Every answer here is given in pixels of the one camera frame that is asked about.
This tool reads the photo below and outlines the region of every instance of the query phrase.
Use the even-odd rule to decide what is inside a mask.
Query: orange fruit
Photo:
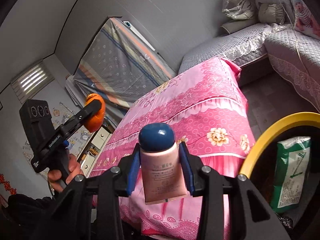
[[[89,120],[85,122],[84,127],[87,128],[89,132],[95,132],[101,127],[104,119],[104,113],[106,110],[106,104],[102,96],[98,94],[88,95],[84,105],[86,106],[95,99],[101,102],[101,109],[93,117],[91,117]]]

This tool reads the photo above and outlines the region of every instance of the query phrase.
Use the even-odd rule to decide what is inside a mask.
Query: human hand
[[[80,165],[80,163],[77,162],[76,157],[73,154],[69,154],[68,159],[69,159],[68,168],[69,168],[70,174],[66,179],[66,184],[69,184],[70,181],[72,181],[76,175],[78,175],[78,174],[83,175],[83,171],[80,168],[81,165]],[[58,192],[63,191],[63,188],[57,182],[59,179],[61,179],[61,176],[62,176],[62,174],[61,174],[61,171],[59,171],[59,170],[51,170],[48,172],[48,181],[49,181],[51,187]]]

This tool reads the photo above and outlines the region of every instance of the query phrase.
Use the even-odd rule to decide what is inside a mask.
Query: gray quilted sofa cover
[[[223,57],[243,67],[266,55],[265,38],[285,28],[288,27],[257,23],[233,34],[210,39],[184,55],[179,74],[212,57]]]
[[[320,41],[287,29],[269,35],[265,47],[274,70],[320,111]]]

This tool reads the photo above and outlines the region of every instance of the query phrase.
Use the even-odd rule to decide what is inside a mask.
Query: plastic bag
[[[274,191],[270,206],[283,213],[298,205],[310,159],[310,137],[294,137],[277,143]]]

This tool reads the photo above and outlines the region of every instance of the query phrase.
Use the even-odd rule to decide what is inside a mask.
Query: window
[[[11,81],[11,86],[18,99],[23,104],[28,98],[32,98],[42,88],[49,84],[54,77],[47,70],[43,61],[29,68]]]

